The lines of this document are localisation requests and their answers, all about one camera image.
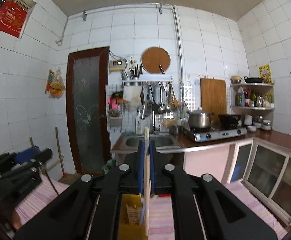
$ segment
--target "brown door frame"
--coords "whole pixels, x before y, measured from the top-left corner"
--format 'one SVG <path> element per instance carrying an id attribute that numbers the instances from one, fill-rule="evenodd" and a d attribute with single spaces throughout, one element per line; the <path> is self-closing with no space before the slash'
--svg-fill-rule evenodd
<path id="1" fill-rule="evenodd" d="M 73 108 L 73 81 L 74 81 L 74 61 L 86 57 L 100 57 L 99 62 L 99 119 L 102 135 L 103 158 L 106 163 L 111 159 L 111 144 L 106 123 L 106 103 L 105 86 L 108 84 L 108 60 L 110 47 L 87 49 L 73 52 L 68 57 L 68 68 L 66 74 L 66 115 L 68 123 L 69 141 L 75 168 L 79 174 L 89 173 L 82 169 L 77 135 L 75 130 L 74 108 Z"/>

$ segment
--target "cutting board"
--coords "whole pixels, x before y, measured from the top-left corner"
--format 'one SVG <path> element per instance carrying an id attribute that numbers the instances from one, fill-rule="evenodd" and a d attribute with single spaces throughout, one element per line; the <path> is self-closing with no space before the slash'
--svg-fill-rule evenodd
<path id="1" fill-rule="evenodd" d="M 204 111 L 214 113 L 211 122 L 219 121 L 218 114 L 226 114 L 225 81 L 201 78 L 201 107 Z"/>

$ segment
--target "striped cloth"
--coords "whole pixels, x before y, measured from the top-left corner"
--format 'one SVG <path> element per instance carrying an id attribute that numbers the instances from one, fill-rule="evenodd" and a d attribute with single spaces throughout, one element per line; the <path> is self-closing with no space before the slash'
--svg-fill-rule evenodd
<path id="1" fill-rule="evenodd" d="M 276 218 L 242 185 L 240 181 L 225 186 L 249 209 L 266 222 L 281 240 L 287 231 Z M 150 200 L 149 240 L 174 240 L 174 224 L 170 197 L 154 197 Z"/>
<path id="2" fill-rule="evenodd" d="M 35 190 L 33 190 L 15 209 L 19 214 L 21 223 L 24 225 L 37 213 L 39 213 L 45 206 L 57 197 L 49 180 L 44 175 L 41 175 L 42 182 Z M 52 180 L 55 189 L 60 194 L 69 185 Z"/>

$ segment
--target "gas stove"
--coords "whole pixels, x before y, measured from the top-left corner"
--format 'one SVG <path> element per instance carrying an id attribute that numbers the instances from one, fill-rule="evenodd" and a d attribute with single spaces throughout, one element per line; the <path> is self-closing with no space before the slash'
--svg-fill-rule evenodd
<path id="1" fill-rule="evenodd" d="M 208 130 L 193 130 L 187 126 L 183 128 L 183 131 L 188 138 L 195 142 L 213 141 L 247 134 L 247 129 L 244 127 L 235 129 L 210 128 Z"/>

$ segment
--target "round cutting board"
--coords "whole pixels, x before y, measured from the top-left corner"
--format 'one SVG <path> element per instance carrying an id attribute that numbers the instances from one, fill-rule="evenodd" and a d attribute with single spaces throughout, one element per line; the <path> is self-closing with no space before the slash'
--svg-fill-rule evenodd
<path id="1" fill-rule="evenodd" d="M 161 73 L 159 65 L 166 71 L 170 66 L 170 62 L 169 53 L 159 47 L 148 48 L 141 56 L 141 64 L 149 73 Z"/>

